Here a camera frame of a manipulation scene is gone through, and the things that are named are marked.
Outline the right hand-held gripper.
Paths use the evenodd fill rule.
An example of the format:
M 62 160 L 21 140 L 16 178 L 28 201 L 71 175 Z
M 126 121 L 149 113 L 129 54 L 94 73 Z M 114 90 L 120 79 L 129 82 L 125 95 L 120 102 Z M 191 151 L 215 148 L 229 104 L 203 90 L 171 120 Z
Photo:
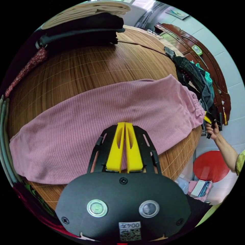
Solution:
M 209 112 L 205 111 L 204 121 L 208 124 L 217 123 L 218 127 L 220 126 L 220 123 L 216 120 L 216 118 Z

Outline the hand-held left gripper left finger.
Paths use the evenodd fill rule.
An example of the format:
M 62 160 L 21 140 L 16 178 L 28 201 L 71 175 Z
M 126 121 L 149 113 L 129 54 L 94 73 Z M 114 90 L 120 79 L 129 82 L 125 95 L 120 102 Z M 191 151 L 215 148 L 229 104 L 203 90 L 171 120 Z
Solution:
M 116 126 L 111 148 L 109 151 L 106 171 L 121 172 L 123 148 L 124 148 L 125 122 L 119 122 Z

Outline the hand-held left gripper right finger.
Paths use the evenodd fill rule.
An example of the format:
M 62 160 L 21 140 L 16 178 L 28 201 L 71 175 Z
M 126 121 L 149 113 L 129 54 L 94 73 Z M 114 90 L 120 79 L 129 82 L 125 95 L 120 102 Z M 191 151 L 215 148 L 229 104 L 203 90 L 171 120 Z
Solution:
M 140 172 L 143 169 L 143 162 L 132 123 L 125 123 L 125 143 L 127 172 Z

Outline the person's right hand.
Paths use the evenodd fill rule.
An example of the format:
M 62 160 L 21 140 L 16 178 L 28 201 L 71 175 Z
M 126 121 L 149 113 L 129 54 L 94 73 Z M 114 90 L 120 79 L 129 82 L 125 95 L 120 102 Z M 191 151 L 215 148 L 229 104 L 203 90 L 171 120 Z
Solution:
M 215 141 L 219 136 L 219 127 L 217 123 L 209 124 L 206 122 L 205 126 L 210 139 Z

